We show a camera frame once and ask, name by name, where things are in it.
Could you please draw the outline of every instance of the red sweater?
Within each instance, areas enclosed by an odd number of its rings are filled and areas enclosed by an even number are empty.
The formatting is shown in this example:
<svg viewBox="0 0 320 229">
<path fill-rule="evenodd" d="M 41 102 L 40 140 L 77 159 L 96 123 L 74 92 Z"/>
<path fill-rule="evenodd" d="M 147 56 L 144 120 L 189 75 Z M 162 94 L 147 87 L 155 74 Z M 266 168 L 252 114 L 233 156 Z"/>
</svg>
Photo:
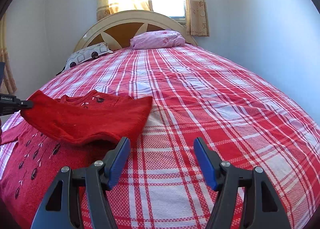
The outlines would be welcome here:
<svg viewBox="0 0 320 229">
<path fill-rule="evenodd" d="M 122 136 L 135 143 L 152 104 L 151 97 L 133 100 L 95 90 L 57 100 L 37 91 L 30 100 L 34 107 L 21 111 L 28 123 L 4 132 L 1 143 L 18 140 L 0 180 L 0 197 L 22 229 L 30 228 L 61 167 L 76 169 L 101 160 Z"/>
</svg>

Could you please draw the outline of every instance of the blue gripper pad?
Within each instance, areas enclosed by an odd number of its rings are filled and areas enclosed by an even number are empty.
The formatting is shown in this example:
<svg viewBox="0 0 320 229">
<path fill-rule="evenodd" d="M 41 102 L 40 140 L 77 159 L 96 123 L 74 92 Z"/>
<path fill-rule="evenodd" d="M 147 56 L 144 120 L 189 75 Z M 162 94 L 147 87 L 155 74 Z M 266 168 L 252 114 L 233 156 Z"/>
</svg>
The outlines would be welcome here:
<svg viewBox="0 0 320 229">
<path fill-rule="evenodd" d="M 130 140 L 128 138 L 122 138 L 118 146 L 114 149 L 117 153 L 109 171 L 109 182 L 107 186 L 110 190 L 118 184 L 122 170 L 131 151 Z"/>
<path fill-rule="evenodd" d="M 218 183 L 215 177 L 215 170 L 199 138 L 194 140 L 193 148 L 194 148 L 197 160 L 199 162 L 201 171 L 203 173 L 205 183 L 209 187 L 211 187 L 212 190 L 216 191 L 218 187 Z"/>
</svg>

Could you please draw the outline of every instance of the cream headboard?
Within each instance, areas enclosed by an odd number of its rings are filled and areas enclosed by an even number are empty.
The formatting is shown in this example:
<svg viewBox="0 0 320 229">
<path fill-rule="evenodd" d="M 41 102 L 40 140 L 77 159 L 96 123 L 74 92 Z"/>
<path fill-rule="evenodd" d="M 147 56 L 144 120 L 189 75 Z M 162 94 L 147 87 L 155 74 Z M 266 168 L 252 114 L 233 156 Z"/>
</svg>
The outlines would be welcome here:
<svg viewBox="0 0 320 229">
<path fill-rule="evenodd" d="M 75 51 L 103 41 L 111 50 L 117 50 L 129 47 L 130 39 L 134 36 L 166 29 L 181 33 L 186 42 L 197 45 L 194 38 L 187 35 L 185 28 L 175 20 L 156 12 L 132 10 L 118 12 L 98 21 L 81 38 Z"/>
</svg>

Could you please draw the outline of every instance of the plaid bedspread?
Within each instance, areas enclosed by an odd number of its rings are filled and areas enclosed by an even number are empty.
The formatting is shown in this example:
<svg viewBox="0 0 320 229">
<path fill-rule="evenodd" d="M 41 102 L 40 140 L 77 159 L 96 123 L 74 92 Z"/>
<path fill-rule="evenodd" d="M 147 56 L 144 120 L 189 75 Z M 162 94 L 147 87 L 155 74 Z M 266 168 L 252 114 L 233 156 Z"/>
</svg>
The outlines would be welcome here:
<svg viewBox="0 0 320 229">
<path fill-rule="evenodd" d="M 201 136 L 222 160 L 261 166 L 302 228 L 320 203 L 320 129 L 290 98 L 237 64 L 187 45 L 125 48 L 63 72 L 42 87 L 53 98 L 96 89 L 133 98 L 153 96 L 153 108 L 108 199 L 119 228 L 204 228 L 215 202 L 198 167 Z M 12 116 L 3 130 L 21 121 Z M 12 144 L 1 146 L 0 177 Z M 238 190 L 232 227 L 239 222 Z M 91 227 L 86 198 L 84 224 Z"/>
</svg>

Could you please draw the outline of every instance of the patterned pillow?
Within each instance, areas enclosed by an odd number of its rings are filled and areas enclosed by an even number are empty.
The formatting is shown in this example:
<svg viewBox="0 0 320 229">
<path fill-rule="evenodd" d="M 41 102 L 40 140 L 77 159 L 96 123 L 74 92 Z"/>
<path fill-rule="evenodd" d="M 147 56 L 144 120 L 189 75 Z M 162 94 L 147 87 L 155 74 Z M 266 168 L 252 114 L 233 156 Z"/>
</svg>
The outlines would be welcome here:
<svg viewBox="0 0 320 229">
<path fill-rule="evenodd" d="M 113 52 L 108 48 L 105 42 L 98 43 L 90 47 L 86 47 L 82 50 L 76 51 L 68 58 L 64 71 L 90 59 L 97 59 L 99 57 L 102 57 L 108 53 Z"/>
</svg>

